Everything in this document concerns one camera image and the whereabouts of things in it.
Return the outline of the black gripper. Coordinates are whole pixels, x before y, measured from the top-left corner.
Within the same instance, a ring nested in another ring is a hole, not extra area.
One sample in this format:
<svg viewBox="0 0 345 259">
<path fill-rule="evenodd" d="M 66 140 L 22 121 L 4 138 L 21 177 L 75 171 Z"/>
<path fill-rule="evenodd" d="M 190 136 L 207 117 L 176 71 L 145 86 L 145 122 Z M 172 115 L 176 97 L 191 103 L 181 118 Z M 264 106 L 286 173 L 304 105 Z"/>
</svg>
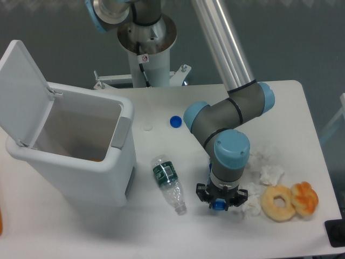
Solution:
<svg viewBox="0 0 345 259">
<path fill-rule="evenodd" d="M 209 203 L 209 208 L 211 208 L 216 199 L 225 200 L 225 209 L 232 206 L 239 207 L 248 199 L 248 190 L 246 189 L 238 189 L 238 186 L 235 188 L 228 186 L 219 188 L 212 182 L 208 185 L 198 183 L 196 185 L 196 194 L 202 202 Z"/>
</svg>

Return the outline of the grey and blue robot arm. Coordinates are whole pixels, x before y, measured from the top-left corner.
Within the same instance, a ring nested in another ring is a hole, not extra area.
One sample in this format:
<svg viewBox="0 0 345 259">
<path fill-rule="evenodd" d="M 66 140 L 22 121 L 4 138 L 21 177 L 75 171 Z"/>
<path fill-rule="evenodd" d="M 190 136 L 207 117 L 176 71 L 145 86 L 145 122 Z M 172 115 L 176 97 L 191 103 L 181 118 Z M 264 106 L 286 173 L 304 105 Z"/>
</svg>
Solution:
<svg viewBox="0 0 345 259">
<path fill-rule="evenodd" d="M 181 72 L 170 73 L 170 48 L 177 29 L 162 12 L 160 1 L 86 1 L 95 27 L 117 29 L 127 51 L 134 87 L 174 86 Z M 227 90 L 228 97 L 215 105 L 199 101 L 183 116 L 189 131 L 210 157 L 207 184 L 196 194 L 214 210 L 228 210 L 246 202 L 248 192 L 239 180 L 250 155 L 247 136 L 237 127 L 269 111 L 275 103 L 270 87 L 253 76 L 224 1 L 193 1 L 192 6 Z"/>
</svg>

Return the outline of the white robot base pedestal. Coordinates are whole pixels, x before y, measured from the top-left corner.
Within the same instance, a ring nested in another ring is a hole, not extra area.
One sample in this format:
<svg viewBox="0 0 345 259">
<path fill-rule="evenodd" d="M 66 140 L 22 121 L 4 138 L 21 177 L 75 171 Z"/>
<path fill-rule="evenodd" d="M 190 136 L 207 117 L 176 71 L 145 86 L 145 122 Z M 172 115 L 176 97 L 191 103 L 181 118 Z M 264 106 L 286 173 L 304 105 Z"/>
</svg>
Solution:
<svg viewBox="0 0 345 259">
<path fill-rule="evenodd" d="M 130 74 L 99 76 L 94 72 L 98 87 L 126 83 L 134 88 L 187 85 L 191 66 L 182 64 L 177 71 L 170 70 L 170 49 L 176 41 L 177 29 L 167 15 L 162 14 L 155 24 L 148 26 L 126 23 L 118 28 L 117 36 L 127 53 Z"/>
</svg>

